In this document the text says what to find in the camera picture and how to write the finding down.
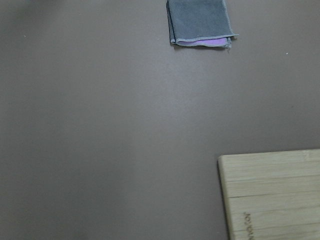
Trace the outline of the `folded grey cloth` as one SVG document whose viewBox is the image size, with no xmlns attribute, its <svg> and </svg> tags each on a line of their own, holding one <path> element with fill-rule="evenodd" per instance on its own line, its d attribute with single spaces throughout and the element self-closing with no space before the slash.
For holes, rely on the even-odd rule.
<svg viewBox="0 0 320 240">
<path fill-rule="evenodd" d="M 168 0 L 166 10 L 173 45 L 228 49 L 237 36 L 224 0 Z"/>
</svg>

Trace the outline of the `bamboo cutting board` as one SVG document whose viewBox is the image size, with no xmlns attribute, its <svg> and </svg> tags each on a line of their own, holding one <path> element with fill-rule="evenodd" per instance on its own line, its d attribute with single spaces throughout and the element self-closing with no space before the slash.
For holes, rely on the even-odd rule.
<svg viewBox="0 0 320 240">
<path fill-rule="evenodd" d="M 318 149 L 222 155 L 218 170 L 231 240 L 319 239 Z"/>
</svg>

